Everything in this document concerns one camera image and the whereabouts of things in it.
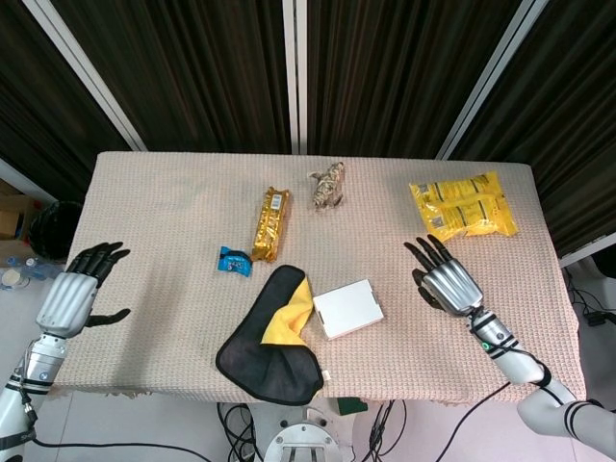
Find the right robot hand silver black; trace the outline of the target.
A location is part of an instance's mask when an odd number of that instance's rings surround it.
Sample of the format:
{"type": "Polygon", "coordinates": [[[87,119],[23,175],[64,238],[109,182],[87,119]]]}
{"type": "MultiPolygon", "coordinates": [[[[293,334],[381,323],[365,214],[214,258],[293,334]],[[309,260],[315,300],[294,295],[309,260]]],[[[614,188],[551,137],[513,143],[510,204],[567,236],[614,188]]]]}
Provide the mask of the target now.
{"type": "Polygon", "coordinates": [[[420,265],[412,270],[412,277],[430,307],[457,318],[470,317],[483,308],[482,290],[435,236],[428,234],[403,245],[420,265]]]}

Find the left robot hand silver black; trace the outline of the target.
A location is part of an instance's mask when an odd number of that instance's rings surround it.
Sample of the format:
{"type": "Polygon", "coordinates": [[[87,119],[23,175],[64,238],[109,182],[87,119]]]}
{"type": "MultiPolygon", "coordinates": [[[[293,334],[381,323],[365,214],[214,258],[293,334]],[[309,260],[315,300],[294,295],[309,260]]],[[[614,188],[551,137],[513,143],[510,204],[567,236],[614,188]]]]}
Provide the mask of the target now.
{"type": "Polygon", "coordinates": [[[57,276],[36,318],[43,334],[70,339],[84,328],[111,325],[129,316],[127,308],[111,315],[91,313],[98,290],[116,263],[130,253],[122,247],[123,242],[116,242],[87,248],[57,276]]]}

